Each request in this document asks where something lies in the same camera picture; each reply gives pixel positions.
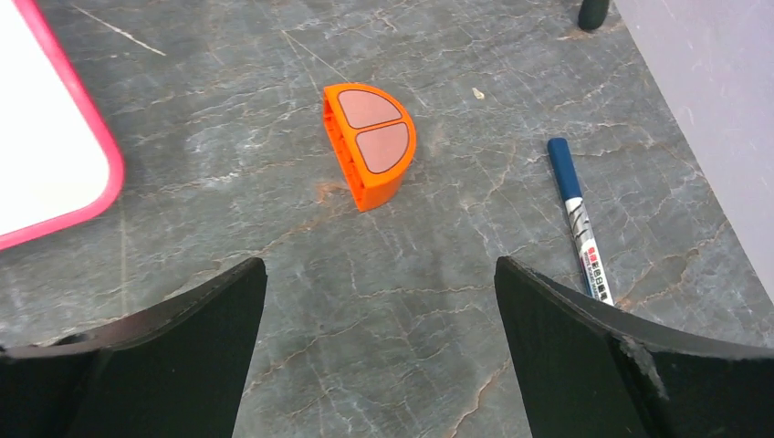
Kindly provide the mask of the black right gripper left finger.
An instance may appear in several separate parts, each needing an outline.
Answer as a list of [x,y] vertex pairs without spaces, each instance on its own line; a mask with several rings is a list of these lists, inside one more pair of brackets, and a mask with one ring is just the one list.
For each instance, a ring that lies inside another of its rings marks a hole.
[[4,437],[229,437],[267,272],[251,257],[176,297],[48,346],[1,350]]

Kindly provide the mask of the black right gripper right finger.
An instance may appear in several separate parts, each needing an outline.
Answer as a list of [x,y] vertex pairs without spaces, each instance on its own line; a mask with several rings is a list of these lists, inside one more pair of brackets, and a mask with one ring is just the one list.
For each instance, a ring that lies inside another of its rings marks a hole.
[[497,304],[536,437],[770,437],[773,351],[697,336],[497,260]]

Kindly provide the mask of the blue whiteboard marker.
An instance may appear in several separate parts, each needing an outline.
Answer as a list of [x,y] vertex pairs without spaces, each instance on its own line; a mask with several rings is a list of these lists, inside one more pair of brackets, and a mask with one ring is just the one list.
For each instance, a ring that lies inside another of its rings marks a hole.
[[548,141],[547,151],[564,202],[587,295],[613,306],[610,284],[591,228],[569,144],[564,138],[552,138]]

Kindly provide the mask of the pink framed whiteboard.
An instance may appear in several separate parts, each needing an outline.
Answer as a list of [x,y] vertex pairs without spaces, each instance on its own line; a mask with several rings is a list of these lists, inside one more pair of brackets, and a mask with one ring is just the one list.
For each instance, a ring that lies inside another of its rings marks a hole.
[[119,145],[37,2],[2,2],[1,247],[102,214],[123,182]]

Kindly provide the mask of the orange semicircle toy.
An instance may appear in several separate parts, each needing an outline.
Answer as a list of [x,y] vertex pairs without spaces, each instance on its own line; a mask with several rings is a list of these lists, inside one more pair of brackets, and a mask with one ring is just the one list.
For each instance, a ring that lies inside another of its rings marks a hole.
[[334,84],[323,89],[322,122],[357,209],[367,212],[389,202],[417,146],[405,107],[371,85]]

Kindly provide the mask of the pink tripod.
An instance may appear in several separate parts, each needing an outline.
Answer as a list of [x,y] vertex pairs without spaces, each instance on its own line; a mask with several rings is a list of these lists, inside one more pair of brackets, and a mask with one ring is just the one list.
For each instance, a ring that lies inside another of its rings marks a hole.
[[578,13],[579,29],[592,32],[600,28],[610,9],[611,0],[583,0]]

